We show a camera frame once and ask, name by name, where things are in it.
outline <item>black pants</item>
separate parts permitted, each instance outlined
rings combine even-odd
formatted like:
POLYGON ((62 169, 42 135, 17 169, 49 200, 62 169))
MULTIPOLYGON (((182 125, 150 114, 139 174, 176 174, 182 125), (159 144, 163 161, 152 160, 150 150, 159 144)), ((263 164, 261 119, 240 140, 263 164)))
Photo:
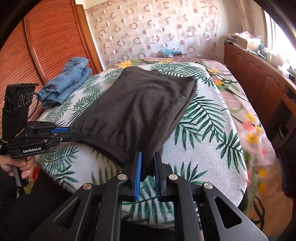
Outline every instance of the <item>black pants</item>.
MULTIPOLYGON (((15 200, 15 180, 0 170, 0 241, 24 241, 71 194, 40 172, 30 195, 15 200)), ((121 241, 174 241, 174 232, 121 222, 121 241)))

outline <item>triangular cutout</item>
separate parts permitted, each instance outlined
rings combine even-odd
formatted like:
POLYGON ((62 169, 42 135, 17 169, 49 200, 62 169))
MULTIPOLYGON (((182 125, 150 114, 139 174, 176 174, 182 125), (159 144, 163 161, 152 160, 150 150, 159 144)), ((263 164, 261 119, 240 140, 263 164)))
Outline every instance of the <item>triangular cutout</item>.
POLYGON ((54 220, 57 225, 70 229, 80 204, 80 199, 75 198, 69 206, 54 220))
POLYGON ((242 219, 220 197, 215 197, 214 200, 226 229, 242 223, 242 219))

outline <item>window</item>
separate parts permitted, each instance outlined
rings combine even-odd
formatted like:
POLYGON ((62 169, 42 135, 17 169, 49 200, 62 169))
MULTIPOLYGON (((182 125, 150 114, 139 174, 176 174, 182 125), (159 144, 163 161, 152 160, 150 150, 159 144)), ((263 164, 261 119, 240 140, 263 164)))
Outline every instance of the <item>window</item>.
POLYGON ((275 54, 280 53, 293 68, 296 68, 296 51, 289 39, 277 23, 265 12, 267 28, 267 48, 272 49, 275 54))

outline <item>circle-patterned wall covering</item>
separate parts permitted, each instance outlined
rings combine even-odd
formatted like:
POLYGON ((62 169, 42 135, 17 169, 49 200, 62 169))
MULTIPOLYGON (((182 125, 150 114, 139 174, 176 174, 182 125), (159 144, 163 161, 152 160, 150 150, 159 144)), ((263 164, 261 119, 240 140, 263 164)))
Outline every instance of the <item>circle-patterned wall covering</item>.
POLYGON ((162 57, 162 48, 211 59, 219 11, 212 0, 112 0, 86 10, 103 68, 162 57))

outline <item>black cable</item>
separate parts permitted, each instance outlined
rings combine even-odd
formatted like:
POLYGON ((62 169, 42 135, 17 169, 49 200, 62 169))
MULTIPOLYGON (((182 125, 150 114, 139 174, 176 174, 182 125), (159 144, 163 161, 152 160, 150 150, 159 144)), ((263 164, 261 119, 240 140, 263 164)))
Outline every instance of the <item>black cable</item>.
POLYGON ((39 96, 38 96, 38 94, 34 92, 33 95, 37 96, 37 104, 35 106, 34 111, 28 116, 28 119, 30 119, 32 117, 32 115, 35 113, 35 111, 37 110, 38 104, 39 104, 39 96))

